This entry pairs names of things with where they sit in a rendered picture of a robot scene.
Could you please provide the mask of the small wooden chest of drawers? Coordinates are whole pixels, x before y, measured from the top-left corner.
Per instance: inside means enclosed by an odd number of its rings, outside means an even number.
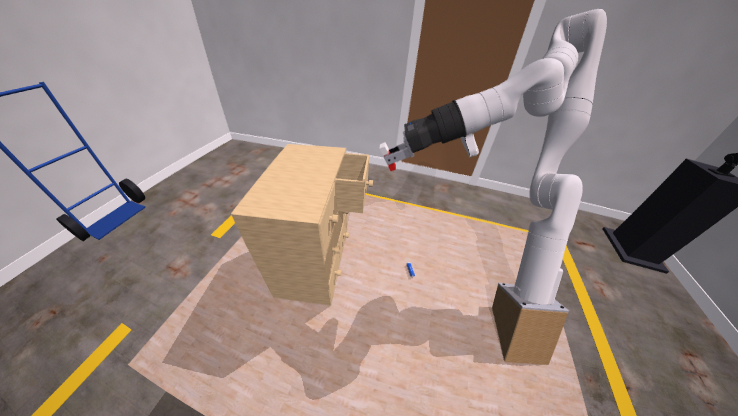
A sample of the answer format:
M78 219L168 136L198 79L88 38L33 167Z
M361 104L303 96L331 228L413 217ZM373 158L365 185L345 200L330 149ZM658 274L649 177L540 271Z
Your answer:
M274 298L332 304L319 223L345 153L287 144L231 213Z

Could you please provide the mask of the light wooden drawer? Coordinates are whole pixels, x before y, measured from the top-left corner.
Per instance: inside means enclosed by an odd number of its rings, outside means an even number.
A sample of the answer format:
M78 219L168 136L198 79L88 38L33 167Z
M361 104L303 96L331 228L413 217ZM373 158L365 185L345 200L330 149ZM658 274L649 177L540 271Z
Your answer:
M344 222L343 222L343 226L342 226L342 230L341 230L341 234L340 234L340 238L339 238L340 260L341 260L341 255L342 255L342 251L343 251L345 237L346 238L349 238L349 233L347 232L347 214L345 214L345 218L344 218Z
M344 154L336 176L337 211L363 213L367 185L373 187L373 180L368 181L368 170L369 155Z
M341 229L342 229L342 224L343 224L344 216L345 216L345 214L348 214L348 213L349 212L344 212L344 211L338 211L338 213L337 213L337 215L338 215L338 232L339 232L339 237L340 237L340 233L341 233Z
M326 265L328 283L329 283L329 278L330 278L330 274L331 274L331 270L332 270L332 266L334 262L335 253L340 253L340 246L337 246L337 245L338 245L338 226L337 226L337 223L334 223L334 227L332 230L331 238L330 238L326 256L325 256L325 265Z
M341 273L342 273L342 270L338 270L339 269L339 265L340 265L340 256L339 256L338 253L336 253L335 259L334 259L334 263L333 263L332 272L331 272L331 276L330 276L330 280L329 280L329 291L330 291L331 302L332 302L332 298L333 298L333 293L334 293L334 288L335 288L335 283L336 283L337 276L341 276Z
M333 184L332 190L330 192L328 201L326 203L322 218L320 220L320 231L321 231L321 238L322 238L322 245L323 245L323 252L324 256L326 253L326 249L328 246L328 242L330 239L330 235L332 232L332 228L334 223L338 223L338 215L336 210L336 193L335 193L335 185ZM331 220L331 221L330 221Z

